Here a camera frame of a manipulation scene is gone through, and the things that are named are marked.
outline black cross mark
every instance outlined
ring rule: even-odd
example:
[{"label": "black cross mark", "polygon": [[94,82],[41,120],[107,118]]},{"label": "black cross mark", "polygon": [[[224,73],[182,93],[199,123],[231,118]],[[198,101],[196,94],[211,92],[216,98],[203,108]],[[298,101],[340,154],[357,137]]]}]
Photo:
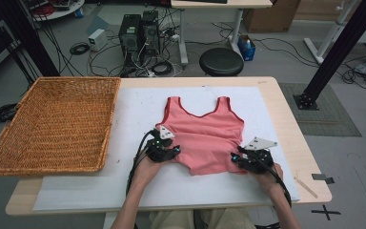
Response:
[{"label": "black cross mark", "polygon": [[331,220],[331,218],[329,217],[329,214],[334,214],[334,215],[341,215],[341,213],[339,212],[334,212],[334,211],[328,211],[326,210],[326,206],[325,204],[322,204],[323,206],[323,211],[318,211],[318,210],[311,210],[312,213],[321,213],[321,214],[325,214],[326,215],[326,218],[328,220]]}]

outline pink tank top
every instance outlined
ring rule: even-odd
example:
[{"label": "pink tank top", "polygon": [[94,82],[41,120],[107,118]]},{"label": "pink tank top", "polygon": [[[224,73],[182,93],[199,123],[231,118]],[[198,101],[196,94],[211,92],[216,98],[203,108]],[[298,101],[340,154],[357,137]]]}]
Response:
[{"label": "pink tank top", "polygon": [[242,142],[243,120],[232,110],[229,97],[219,97],[212,112],[196,116],[186,111],[180,97],[169,97],[161,123],[174,133],[173,146],[181,153],[174,159],[189,168],[191,175],[222,172],[243,174],[231,162],[231,152]]}]

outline tank top strap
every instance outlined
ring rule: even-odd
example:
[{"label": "tank top strap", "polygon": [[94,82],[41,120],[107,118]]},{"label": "tank top strap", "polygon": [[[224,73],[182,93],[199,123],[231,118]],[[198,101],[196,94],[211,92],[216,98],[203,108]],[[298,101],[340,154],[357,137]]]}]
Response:
[{"label": "tank top strap", "polygon": [[165,111],[163,115],[163,120],[162,122],[157,123],[156,126],[163,124],[168,119],[175,118],[183,113],[184,111],[181,109],[180,105],[180,97],[179,96],[168,97],[168,101],[166,102]]},{"label": "tank top strap", "polygon": [[218,98],[216,110],[219,112],[229,112],[231,110],[230,98],[221,96]]},{"label": "tank top strap", "polygon": [[240,118],[232,109],[231,109],[231,99],[227,96],[221,96],[218,98],[216,111],[219,113],[231,113],[236,119],[241,122],[244,122],[242,118]]}]

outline floor mat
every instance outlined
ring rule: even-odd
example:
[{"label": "floor mat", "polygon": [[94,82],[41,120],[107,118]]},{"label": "floor mat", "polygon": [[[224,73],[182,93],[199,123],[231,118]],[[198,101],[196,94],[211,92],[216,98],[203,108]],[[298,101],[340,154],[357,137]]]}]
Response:
[{"label": "floor mat", "polygon": [[294,94],[302,94],[307,84],[281,83],[281,91],[304,135],[361,136],[353,120],[341,105],[332,87],[327,85],[316,101],[318,111],[299,110]]}]

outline black metal frame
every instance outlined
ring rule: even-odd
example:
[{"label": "black metal frame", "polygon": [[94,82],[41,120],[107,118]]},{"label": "black metal frame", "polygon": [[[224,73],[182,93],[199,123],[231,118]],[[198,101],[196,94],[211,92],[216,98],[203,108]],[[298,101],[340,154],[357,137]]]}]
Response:
[{"label": "black metal frame", "polygon": [[300,95],[295,95],[295,101],[298,100],[298,109],[305,110],[314,108],[319,94],[365,31],[366,0],[363,0],[330,49],[305,91]]},{"label": "black metal frame", "polygon": [[0,0],[0,16],[10,27],[13,35],[20,40],[40,73],[44,76],[59,76],[19,1],[21,0]]}]

